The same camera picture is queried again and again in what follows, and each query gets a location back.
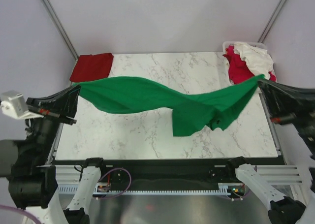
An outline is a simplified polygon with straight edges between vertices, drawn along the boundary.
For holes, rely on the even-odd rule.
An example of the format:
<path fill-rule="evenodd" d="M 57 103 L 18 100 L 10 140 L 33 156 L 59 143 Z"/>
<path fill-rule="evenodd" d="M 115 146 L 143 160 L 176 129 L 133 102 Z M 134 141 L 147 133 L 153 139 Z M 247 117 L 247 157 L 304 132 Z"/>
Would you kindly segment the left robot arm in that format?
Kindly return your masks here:
<path fill-rule="evenodd" d="M 36 224 L 87 224 L 89 206 L 98 181 L 108 169 L 102 158 L 86 159 L 81 179 L 71 203 L 63 209 L 59 200 L 56 167 L 47 159 L 61 124 L 75 124 L 81 87 L 70 86 L 51 96 L 24 98 L 16 91 L 0 96 L 2 113 L 26 123 L 25 140 L 0 142 L 0 175 L 7 178 L 15 206 L 12 211 Z"/>

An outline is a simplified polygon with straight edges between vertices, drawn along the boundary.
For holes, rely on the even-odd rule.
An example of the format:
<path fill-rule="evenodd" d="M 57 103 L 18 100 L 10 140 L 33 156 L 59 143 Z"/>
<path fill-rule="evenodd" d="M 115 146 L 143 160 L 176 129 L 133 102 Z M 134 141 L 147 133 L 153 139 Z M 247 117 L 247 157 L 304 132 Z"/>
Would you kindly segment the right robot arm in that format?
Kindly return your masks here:
<path fill-rule="evenodd" d="M 295 88 L 270 80 L 259 80 L 271 122 L 292 124 L 311 153 L 315 152 L 315 91 Z M 230 181 L 241 181 L 264 204 L 273 224 L 313 224 L 315 197 L 305 206 L 273 188 L 247 163 L 244 157 L 229 160 L 225 175 Z"/>

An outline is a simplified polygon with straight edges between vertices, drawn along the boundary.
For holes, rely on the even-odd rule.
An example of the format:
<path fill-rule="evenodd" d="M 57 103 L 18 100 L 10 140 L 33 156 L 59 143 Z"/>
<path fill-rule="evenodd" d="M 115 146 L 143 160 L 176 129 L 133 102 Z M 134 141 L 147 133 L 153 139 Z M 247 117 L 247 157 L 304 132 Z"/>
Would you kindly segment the green t-shirt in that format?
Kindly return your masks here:
<path fill-rule="evenodd" d="M 81 82 L 80 97 L 110 114 L 172 110 L 175 137 L 191 136 L 205 126 L 227 129 L 247 106 L 264 75 L 217 91 L 188 95 L 141 77 L 110 77 Z"/>

